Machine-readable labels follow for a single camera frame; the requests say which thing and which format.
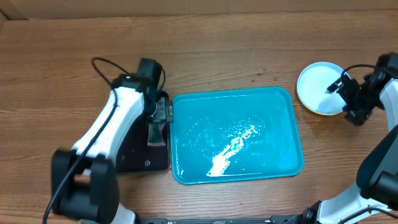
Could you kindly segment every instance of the wood grain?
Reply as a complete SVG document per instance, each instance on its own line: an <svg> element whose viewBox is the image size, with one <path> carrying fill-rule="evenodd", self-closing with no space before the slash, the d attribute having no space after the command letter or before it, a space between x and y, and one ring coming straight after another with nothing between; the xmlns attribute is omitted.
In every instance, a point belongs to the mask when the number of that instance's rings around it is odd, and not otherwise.
<svg viewBox="0 0 398 224"><path fill-rule="evenodd" d="M397 0L0 0L0 8L2 1L28 19L398 9Z"/></svg>
<svg viewBox="0 0 398 224"><path fill-rule="evenodd" d="M300 213L354 183L361 161L387 134L384 112L374 110L358 128L343 114L319 116L299 102L295 83L313 62L374 64L397 50L398 11L7 22L0 36L0 223L40 223L54 150L79 139L108 99L90 66L94 56L130 71L141 57L156 59L172 97L273 85L289 91L305 156L299 175L186 186L169 169L119 181L122 203L142 217L242 218ZM377 215L363 223L394 220Z"/></svg>
<svg viewBox="0 0 398 224"><path fill-rule="evenodd" d="M21 13L12 0L0 0L0 11L8 19L26 19L26 16Z"/></svg>
<svg viewBox="0 0 398 224"><path fill-rule="evenodd" d="M3 26L4 22L6 22L6 21L7 21L7 18L0 11L0 34L1 34L2 26Z"/></svg>

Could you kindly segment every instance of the tray rim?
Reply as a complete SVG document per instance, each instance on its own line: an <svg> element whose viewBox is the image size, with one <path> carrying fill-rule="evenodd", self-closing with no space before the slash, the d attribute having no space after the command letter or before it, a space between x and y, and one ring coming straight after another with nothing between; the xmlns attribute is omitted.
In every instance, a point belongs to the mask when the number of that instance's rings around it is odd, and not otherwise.
<svg viewBox="0 0 398 224"><path fill-rule="evenodd" d="M174 156L174 147L173 147L173 135L174 135L174 124L170 124L170 154L171 154L171 164L172 164L172 173L174 178L180 182L183 185L194 185L194 184L214 184L214 183L223 183L223 182L237 182L237 181L244 181L244 180L264 180L264 179L272 179L272 178L279 178L279 177L294 177L297 174L299 174L303 168L304 168L304 154L303 154L303 149L302 149L302 145L301 145L301 139L300 139L300 133L299 133L299 128L297 126L297 120L295 117L295 113L294 113L294 106L293 106L293 100L292 97L290 95L290 93L283 87L281 86L265 86L265 87L257 87L257 88L239 88L239 89L231 89L231 90L218 90L218 91L206 91L206 92L193 92L193 93L181 93L178 94L177 96L175 96L172 100L173 102L173 108L175 107L175 104L177 104L178 102L182 101L182 100L187 100L187 99L180 99L180 98L184 98L184 97L189 97L189 96L194 96L194 95L208 95L210 93L228 93L228 92L236 92L236 91L261 91L261 90L270 90L270 89L276 89L281 91L284 95L285 98L287 99L287 103L288 106L287 109L289 110L289 114L291 114L291 118L294 120L294 122L290 122L291 125L293 125L292 129L296 130L294 131L293 135L297 140L297 144L298 144L298 148L296 150L299 150L300 153L298 155L298 159L301 159L301 164L299 166L297 166L297 170L295 170L295 172L292 172L291 174L287 174L287 175L267 175L266 177L242 177L242 178L238 178L238 179L226 179L226 180L210 180L210 181L184 181L180 178L179 175L177 175L175 173L176 170L176 164L175 164L175 156Z"/></svg>

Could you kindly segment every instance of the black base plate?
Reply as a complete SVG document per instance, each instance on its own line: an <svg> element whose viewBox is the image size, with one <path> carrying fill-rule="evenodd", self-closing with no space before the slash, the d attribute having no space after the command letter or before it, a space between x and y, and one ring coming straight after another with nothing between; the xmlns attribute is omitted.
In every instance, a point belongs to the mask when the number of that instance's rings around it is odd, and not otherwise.
<svg viewBox="0 0 398 224"><path fill-rule="evenodd" d="M148 146L148 121L137 118L126 134L118 155L116 156L116 172L161 171L169 168L169 124L162 130L164 146Z"/></svg>

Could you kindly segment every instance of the wire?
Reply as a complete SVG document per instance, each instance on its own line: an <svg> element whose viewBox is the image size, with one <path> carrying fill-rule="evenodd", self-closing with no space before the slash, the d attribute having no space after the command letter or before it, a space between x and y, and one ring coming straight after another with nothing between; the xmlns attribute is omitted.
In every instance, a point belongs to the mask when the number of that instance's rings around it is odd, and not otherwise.
<svg viewBox="0 0 398 224"><path fill-rule="evenodd" d="M393 73L393 72L390 72L390 71L388 71L388 70L385 69L385 68L381 68L381 67L378 67L378 66L375 66L375 65L358 64L358 65L352 65L352 66L350 66L350 67L344 69L343 72L341 73L341 81L343 81L343 77L344 77L345 73L346 73L348 70L352 69L352 68L374 68L375 70L382 71L382 72L387 73L387 74L389 74L390 76L392 76L392 77L398 79L398 75L397 75L397 74L395 74L395 73Z"/></svg>
<svg viewBox="0 0 398 224"><path fill-rule="evenodd" d="M347 217L347 218L341 220L341 221L339 222L339 224L344 224L344 223L346 223L346 222L352 220L352 219L355 218L355 217L358 217L358 216L360 216L360 215L362 215L362 214L364 214L364 213L366 213L366 212L371 213L372 211L378 211L378 212L381 212L381 213L383 213L383 214L386 214L386 215L388 215L388 216L390 216L390 217L392 217L392 218L398 219L398 215L396 215L396 214L393 214L393 213L391 213L391 212L384 211L383 209L380 209L380 208L368 207L368 208L362 209L362 210L360 210L360 211L358 211L358 212L356 212L356 213L350 215L349 217Z"/></svg>
<svg viewBox="0 0 398 224"><path fill-rule="evenodd" d="M99 130L97 131L97 133L94 135L94 137L91 139L91 141L88 143L88 145L86 146L85 150L80 154L80 156L78 157L78 159L73 163L73 165L69 168L67 174L65 175L65 177L63 178L63 180L61 181L60 185L58 186L58 188L56 189L53 197L51 198L49 204L47 205L47 208L45 210L44 216L43 216L43 224L47 223L47 219L49 217L52 205L54 204L54 202L56 201L58 195L60 194L62 187L65 185L66 181L68 181L69 177L74 173L74 171L77 168L77 165L79 164L79 162L83 159L83 157L87 154L88 150L92 147L92 145L95 143L95 141L98 139L98 137L100 136L101 132L104 130L104 128L106 127L106 125L109 123L109 121L112 118L112 115L114 114L116 108L118 107L118 94L116 93L116 90L112 87L111 82L105 77L105 75L98 69L98 67L95 64L95 61L99 60L102 62L106 62L109 63L115 67L117 67L118 69L122 70L126 75L129 74L129 72L127 70L125 70L124 68L122 68L121 66L119 66L118 64L111 62L110 60L107 60L105 58L99 58L99 57L94 57L91 59L91 65L93 66L93 68L97 71L97 73L100 75L100 77L105 80L105 82L111 87L113 93L114 93L114 104L112 107L112 110L110 112L110 114L108 115L108 117L106 118L106 120L104 121L104 123L102 124L102 126L99 128Z"/></svg>
<svg viewBox="0 0 398 224"><path fill-rule="evenodd" d="M159 91L163 90L164 84L166 83L166 71L162 68L162 72L163 72L163 83L161 84Z"/></svg>

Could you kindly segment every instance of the black mount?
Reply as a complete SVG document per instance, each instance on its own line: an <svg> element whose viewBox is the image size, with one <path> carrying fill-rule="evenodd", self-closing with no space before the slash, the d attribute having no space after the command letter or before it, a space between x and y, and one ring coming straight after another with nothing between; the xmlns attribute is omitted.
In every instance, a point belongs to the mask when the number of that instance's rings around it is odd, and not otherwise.
<svg viewBox="0 0 398 224"><path fill-rule="evenodd" d="M300 220L293 224L315 224L317 223L317 215L321 201L317 201L311 207L306 208L301 214Z"/></svg>
<svg viewBox="0 0 398 224"><path fill-rule="evenodd" d="M142 58L137 73L121 74L113 81L113 86L143 93L145 101L144 112L130 127L116 156L118 174L169 168L169 123L173 121L173 110L169 95L157 89L162 71L155 60Z"/></svg>
<svg viewBox="0 0 398 224"><path fill-rule="evenodd" d="M52 194L57 190L72 164L77 160L76 151L57 149L51 160ZM90 169L90 183L75 181L76 174ZM58 215L97 223L111 223L119 206L119 189L116 171L111 160L98 155L84 157L74 175L66 181L53 211Z"/></svg>

